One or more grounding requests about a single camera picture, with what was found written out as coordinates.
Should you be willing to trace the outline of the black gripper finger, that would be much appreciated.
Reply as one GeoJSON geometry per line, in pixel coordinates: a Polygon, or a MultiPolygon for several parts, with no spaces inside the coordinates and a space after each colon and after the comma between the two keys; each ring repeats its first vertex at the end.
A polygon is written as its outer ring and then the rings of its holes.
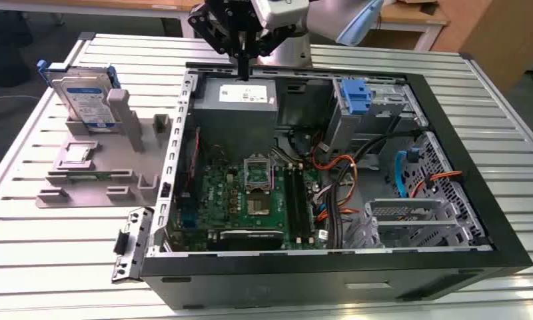
{"type": "Polygon", "coordinates": [[[245,34],[244,46],[244,80],[249,80],[250,60],[258,56],[266,56],[280,46],[284,40],[293,34],[293,27],[280,27],[257,37],[256,31],[245,34]]]}
{"type": "Polygon", "coordinates": [[[188,23],[220,55],[228,55],[237,66],[240,80],[245,80],[245,55],[240,40],[236,5],[194,5],[188,23]]]}

